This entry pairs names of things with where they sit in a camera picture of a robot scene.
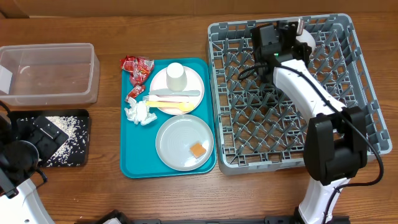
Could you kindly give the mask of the small grey bowl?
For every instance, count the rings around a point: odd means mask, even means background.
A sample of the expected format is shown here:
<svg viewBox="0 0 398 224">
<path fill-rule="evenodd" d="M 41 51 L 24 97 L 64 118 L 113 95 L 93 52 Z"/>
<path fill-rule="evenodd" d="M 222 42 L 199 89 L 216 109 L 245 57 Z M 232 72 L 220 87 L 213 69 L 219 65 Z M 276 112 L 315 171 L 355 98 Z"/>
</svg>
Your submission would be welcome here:
<svg viewBox="0 0 398 224">
<path fill-rule="evenodd" d="M 316 49 L 316 42 L 311 33 L 307 31 L 306 29 L 302 29 L 301 33 L 296 33 L 296 41 L 297 45 L 304 47 L 305 44 L 307 47 L 310 48 L 310 55 L 315 51 Z"/>
</svg>

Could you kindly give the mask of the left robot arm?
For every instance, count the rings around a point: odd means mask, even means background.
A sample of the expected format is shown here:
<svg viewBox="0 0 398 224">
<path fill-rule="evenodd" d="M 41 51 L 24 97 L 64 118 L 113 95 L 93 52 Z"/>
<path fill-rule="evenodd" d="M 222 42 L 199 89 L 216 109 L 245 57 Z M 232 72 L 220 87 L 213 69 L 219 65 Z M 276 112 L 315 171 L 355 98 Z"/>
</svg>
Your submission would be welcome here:
<svg viewBox="0 0 398 224">
<path fill-rule="evenodd" d="M 31 177 L 64 144 L 68 135 L 44 116 L 19 129 L 17 118 L 1 103 L 8 119 L 1 117 L 1 223 L 53 223 Z"/>
</svg>

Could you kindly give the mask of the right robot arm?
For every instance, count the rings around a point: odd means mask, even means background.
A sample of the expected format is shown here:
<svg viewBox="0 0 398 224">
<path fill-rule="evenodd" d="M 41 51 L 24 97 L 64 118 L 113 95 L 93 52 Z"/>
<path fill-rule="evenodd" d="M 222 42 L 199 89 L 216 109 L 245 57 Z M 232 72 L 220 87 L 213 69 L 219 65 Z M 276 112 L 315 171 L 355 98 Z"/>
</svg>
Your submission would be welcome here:
<svg viewBox="0 0 398 224">
<path fill-rule="evenodd" d="M 307 122 L 303 159 L 310 174 L 304 199 L 289 223 L 349 223 L 335 218 L 340 187 L 368 161 L 364 112 L 328 93 L 308 70 L 315 39 L 303 20 L 278 21 L 250 30 L 255 64 L 262 81 L 285 93 Z"/>
</svg>

